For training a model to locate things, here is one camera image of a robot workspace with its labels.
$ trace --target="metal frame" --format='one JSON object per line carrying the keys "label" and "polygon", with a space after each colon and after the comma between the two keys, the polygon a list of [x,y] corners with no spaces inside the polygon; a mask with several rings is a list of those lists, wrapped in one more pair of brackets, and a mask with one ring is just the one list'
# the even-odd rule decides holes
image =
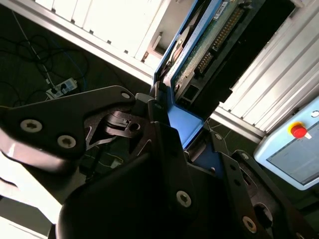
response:
{"label": "metal frame", "polygon": [[319,2],[303,1],[211,117],[260,142],[319,93]]}

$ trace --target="cable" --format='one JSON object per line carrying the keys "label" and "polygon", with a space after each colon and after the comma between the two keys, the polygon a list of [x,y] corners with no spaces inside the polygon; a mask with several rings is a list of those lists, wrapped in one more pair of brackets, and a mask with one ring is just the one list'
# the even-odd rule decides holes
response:
{"label": "cable", "polygon": [[[58,47],[58,48],[61,49],[61,46],[60,46],[56,41],[54,41],[53,37],[52,37],[50,34],[48,34],[48,35],[50,36],[50,39],[51,39],[52,43],[53,43],[56,47]],[[78,71],[81,73],[82,78],[83,78],[83,82],[84,82],[84,91],[86,91],[87,81],[86,81],[86,79],[85,79],[85,76],[84,76],[82,70],[81,70],[80,67],[75,63],[75,61],[72,59],[72,57],[71,57],[67,52],[63,52],[63,53],[64,53],[64,55],[66,55],[66,56],[70,59],[70,61],[73,63],[73,65],[75,65],[75,67],[76,67],[76,68],[78,69]]]}
{"label": "cable", "polygon": [[105,62],[105,66],[111,70],[113,72],[113,74],[116,76],[116,78],[118,79],[119,82],[121,82],[121,84],[123,85],[124,88],[128,89],[127,85],[124,83],[124,81],[120,78],[120,76],[118,75],[118,73],[113,69],[113,67],[109,66],[106,62]]}
{"label": "cable", "polygon": [[[35,38],[43,39],[45,41],[45,43],[47,44],[47,46],[43,47],[40,44],[36,43],[35,42]],[[38,55],[40,55],[42,53],[45,53],[45,56],[41,56],[40,60],[37,57],[35,57],[34,53],[31,52],[28,47],[26,47],[24,45],[24,43],[27,43],[26,40],[23,40],[23,41],[20,41],[20,42],[14,42],[12,40],[9,40],[9,39],[7,39],[5,37],[1,37],[1,36],[0,36],[0,39],[15,45],[15,52],[10,52],[8,50],[3,50],[3,49],[0,49],[0,52],[5,52],[7,54],[12,54],[12,55],[18,56],[18,57],[20,57],[22,60],[24,60],[26,62],[35,63],[40,73],[51,72],[54,75],[59,76],[59,77],[61,77],[63,79],[69,79],[70,78],[69,76],[62,76],[61,74],[53,71],[53,56],[61,54],[63,52],[67,52],[67,51],[73,51],[73,52],[81,53],[82,56],[84,57],[86,63],[87,63],[87,68],[85,69],[85,72],[83,73],[83,75],[85,76],[87,74],[87,72],[88,72],[89,60],[88,60],[88,58],[86,57],[86,55],[82,51],[80,51],[78,49],[73,49],[73,48],[52,48],[52,47],[49,46],[48,40],[44,36],[34,35],[33,37],[31,37],[29,39],[29,42],[32,45],[36,45],[36,46],[42,48],[41,51],[38,51]],[[26,56],[25,54],[23,54],[21,52],[22,49],[25,50],[29,54],[29,56]],[[46,63],[48,61],[51,61],[51,67],[47,68],[47,71],[42,71],[37,65],[37,64],[44,64],[44,63]],[[73,77],[74,80],[79,80],[81,78],[82,78],[82,76]]]}
{"label": "cable", "polygon": [[47,92],[47,91],[44,91],[44,90],[36,90],[36,91],[33,91],[33,92],[28,96],[28,98],[26,98],[26,100],[25,100],[25,102],[24,102],[24,105],[27,105],[27,104],[28,104],[28,101],[31,99],[31,97],[32,97],[34,94],[39,93],[39,92],[45,93],[46,96],[50,95],[52,98],[54,98],[53,95],[51,95],[51,94],[50,94],[49,92]]}
{"label": "cable", "polygon": [[229,130],[229,132],[226,134],[226,136],[224,137],[224,139],[227,138],[227,136],[230,134],[231,130]]}
{"label": "cable", "polygon": [[[33,51],[34,54],[37,56],[37,58],[38,58],[39,60],[41,60],[41,58],[39,57],[39,55],[36,53],[35,49],[34,49],[33,46],[31,45],[31,42],[30,42],[29,39],[27,38],[26,34],[24,33],[24,30],[23,30],[22,26],[20,25],[20,22],[19,22],[18,18],[16,17],[14,11],[13,11],[13,10],[11,10],[11,11],[12,11],[12,14],[13,14],[13,16],[14,16],[14,19],[15,19],[16,23],[18,24],[18,26],[19,26],[19,28],[20,28],[22,34],[24,35],[25,39],[28,41],[28,44],[30,45],[32,51]],[[46,69],[46,67],[45,67],[44,64],[42,64],[42,66],[43,66],[43,68],[44,68],[45,71],[46,71],[46,75],[48,76],[49,82],[50,82],[51,85],[55,88],[55,85],[54,85],[54,83],[52,82],[52,79],[51,79],[51,77],[50,77],[50,75],[49,75],[49,73],[48,73],[48,70]]]}
{"label": "cable", "polygon": [[212,128],[217,128],[217,127],[219,127],[219,126],[221,126],[221,124],[218,124],[218,125],[215,125],[215,126],[209,127],[209,128],[212,129]]}
{"label": "cable", "polygon": [[124,160],[122,158],[120,158],[119,156],[116,156],[116,155],[113,155],[113,154],[110,154],[110,153],[106,153],[107,155],[111,156],[111,157],[114,157],[114,158],[117,158],[118,160],[120,160],[122,163],[124,163]]}
{"label": "cable", "polygon": [[16,90],[16,88],[15,88],[13,85],[11,85],[10,83],[5,82],[5,81],[0,81],[0,83],[6,84],[6,85],[10,86],[10,87],[13,89],[13,91],[14,91],[15,94],[16,94],[16,96],[18,97],[18,101],[19,101],[19,103],[20,103],[20,106],[22,106],[21,98],[20,98],[20,95],[19,95],[18,91]]}

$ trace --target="circuit board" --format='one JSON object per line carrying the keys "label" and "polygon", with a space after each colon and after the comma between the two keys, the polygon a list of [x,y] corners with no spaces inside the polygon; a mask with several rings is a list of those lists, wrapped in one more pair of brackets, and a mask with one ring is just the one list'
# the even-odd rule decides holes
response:
{"label": "circuit board", "polygon": [[245,11],[241,4],[242,1],[240,0],[222,2],[205,33],[176,77],[176,98],[184,91],[187,85],[186,81],[191,80],[193,72],[203,73],[209,62],[214,58],[214,55],[218,53],[223,42]]}

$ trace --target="screw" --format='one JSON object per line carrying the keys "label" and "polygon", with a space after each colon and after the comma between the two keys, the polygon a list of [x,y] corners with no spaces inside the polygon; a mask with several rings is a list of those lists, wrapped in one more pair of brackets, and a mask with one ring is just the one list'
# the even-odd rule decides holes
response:
{"label": "screw", "polygon": [[125,92],[122,92],[121,95],[126,98],[126,99],[129,99],[131,96]]}
{"label": "screw", "polygon": [[243,223],[244,223],[245,227],[248,229],[248,231],[250,231],[251,233],[257,232],[257,227],[256,227],[255,223],[249,217],[244,216]]}
{"label": "screw", "polygon": [[317,118],[319,116],[319,111],[312,111],[311,112],[311,117],[312,118]]}
{"label": "screw", "polygon": [[42,124],[35,119],[25,119],[20,123],[20,127],[28,133],[36,133],[42,130]]}
{"label": "screw", "polygon": [[246,160],[249,159],[249,157],[248,157],[248,155],[246,153],[241,153],[241,156],[243,156],[243,158],[246,159]]}
{"label": "screw", "polygon": [[183,206],[188,208],[191,205],[190,196],[184,191],[178,191],[176,193],[177,201]]}
{"label": "screw", "polygon": [[215,134],[215,137],[216,137],[216,139],[218,139],[218,140],[222,140],[223,138],[219,135],[219,134]]}
{"label": "screw", "polygon": [[156,103],[155,106],[156,106],[157,108],[161,109],[161,106],[160,106],[159,104]]}
{"label": "screw", "polygon": [[61,135],[58,138],[58,144],[62,148],[73,148],[76,145],[76,140],[69,135]]}
{"label": "screw", "polygon": [[298,239],[305,239],[303,235],[301,235],[300,233],[296,233]]}

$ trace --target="control panel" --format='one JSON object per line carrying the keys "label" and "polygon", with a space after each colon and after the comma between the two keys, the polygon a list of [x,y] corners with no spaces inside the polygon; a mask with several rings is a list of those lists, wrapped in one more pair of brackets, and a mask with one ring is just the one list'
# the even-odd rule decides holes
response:
{"label": "control panel", "polygon": [[299,190],[318,183],[319,97],[265,138],[254,156]]}

